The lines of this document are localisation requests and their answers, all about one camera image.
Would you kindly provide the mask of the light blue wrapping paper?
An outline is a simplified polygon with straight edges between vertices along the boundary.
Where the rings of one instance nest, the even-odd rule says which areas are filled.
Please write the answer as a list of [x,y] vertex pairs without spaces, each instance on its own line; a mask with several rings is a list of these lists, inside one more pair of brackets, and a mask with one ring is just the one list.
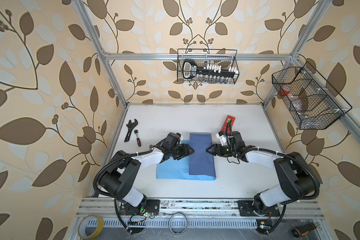
[[191,133],[190,139],[184,141],[195,152],[181,160],[170,158],[157,165],[156,178],[165,180],[214,181],[216,170],[214,156],[207,153],[212,142],[211,134]]

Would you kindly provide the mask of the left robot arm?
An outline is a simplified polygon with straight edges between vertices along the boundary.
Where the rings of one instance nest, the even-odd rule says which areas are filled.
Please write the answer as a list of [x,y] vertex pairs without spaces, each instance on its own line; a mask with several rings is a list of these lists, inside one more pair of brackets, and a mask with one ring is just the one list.
[[122,204],[132,207],[132,214],[148,212],[147,197],[134,187],[139,170],[151,165],[158,165],[172,158],[181,160],[191,156],[195,150],[182,143],[179,133],[169,133],[166,138],[148,151],[128,154],[118,151],[93,180],[93,189],[99,195],[113,198]]

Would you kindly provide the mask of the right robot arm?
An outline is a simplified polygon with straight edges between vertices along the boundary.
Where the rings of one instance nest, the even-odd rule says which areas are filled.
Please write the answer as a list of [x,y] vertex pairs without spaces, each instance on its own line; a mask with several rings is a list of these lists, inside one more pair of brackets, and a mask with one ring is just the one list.
[[246,145],[237,131],[224,136],[224,144],[213,144],[206,152],[223,158],[258,164],[276,172],[278,183],[254,196],[253,203],[244,207],[247,212],[264,216],[273,207],[298,200],[312,200],[320,193],[320,181],[304,158],[296,152],[283,154],[252,145]]

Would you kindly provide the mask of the red tape dispenser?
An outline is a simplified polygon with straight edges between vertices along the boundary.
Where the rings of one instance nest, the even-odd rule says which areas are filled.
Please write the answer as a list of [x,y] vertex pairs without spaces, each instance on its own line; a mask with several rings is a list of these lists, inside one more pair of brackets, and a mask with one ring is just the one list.
[[231,132],[231,128],[234,125],[236,118],[230,115],[227,115],[225,122],[221,128],[221,131],[223,133],[230,133]]

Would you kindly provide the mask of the black adjustable wrench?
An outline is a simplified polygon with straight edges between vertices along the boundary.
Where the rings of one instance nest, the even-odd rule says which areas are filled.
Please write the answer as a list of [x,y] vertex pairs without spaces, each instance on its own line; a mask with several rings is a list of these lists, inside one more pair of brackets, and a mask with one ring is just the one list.
[[129,120],[129,122],[126,124],[128,131],[127,131],[127,134],[126,134],[126,137],[125,137],[125,140],[124,140],[125,143],[130,140],[132,131],[134,130],[134,128],[137,125],[138,125],[138,121],[136,119],[134,119],[133,122],[131,120]]

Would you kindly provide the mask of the black socket set tool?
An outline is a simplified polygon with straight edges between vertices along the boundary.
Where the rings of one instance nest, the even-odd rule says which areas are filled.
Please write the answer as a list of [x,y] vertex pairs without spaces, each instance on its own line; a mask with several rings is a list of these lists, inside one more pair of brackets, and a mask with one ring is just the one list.
[[236,67],[229,67],[224,69],[221,65],[210,65],[208,62],[200,66],[194,60],[184,60],[180,68],[181,74],[184,79],[203,78],[208,79],[237,79],[240,75]]

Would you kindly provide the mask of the red white object in basket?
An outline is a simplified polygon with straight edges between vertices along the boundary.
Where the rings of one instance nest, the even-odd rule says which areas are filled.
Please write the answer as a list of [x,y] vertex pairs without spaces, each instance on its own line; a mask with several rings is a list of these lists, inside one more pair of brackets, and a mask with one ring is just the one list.
[[280,94],[282,96],[287,96],[287,95],[290,94],[290,92],[291,92],[291,88],[288,87],[288,86],[282,86],[281,89],[280,89]]

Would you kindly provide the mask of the orange black screwdriver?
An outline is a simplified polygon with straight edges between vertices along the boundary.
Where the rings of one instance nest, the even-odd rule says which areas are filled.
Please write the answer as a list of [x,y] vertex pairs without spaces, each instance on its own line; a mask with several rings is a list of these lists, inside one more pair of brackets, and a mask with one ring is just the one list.
[[315,223],[308,223],[303,226],[298,226],[298,227],[293,228],[291,230],[291,233],[295,238],[300,238],[300,237],[307,235],[309,232],[317,229],[319,226],[320,225],[317,225]]

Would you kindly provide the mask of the yellow tape roll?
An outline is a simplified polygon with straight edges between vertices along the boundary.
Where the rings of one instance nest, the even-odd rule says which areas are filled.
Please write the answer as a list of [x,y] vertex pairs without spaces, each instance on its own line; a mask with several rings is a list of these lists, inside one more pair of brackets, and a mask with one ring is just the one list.
[[105,225],[102,217],[88,215],[83,218],[78,227],[78,235],[83,240],[92,240],[100,235]]

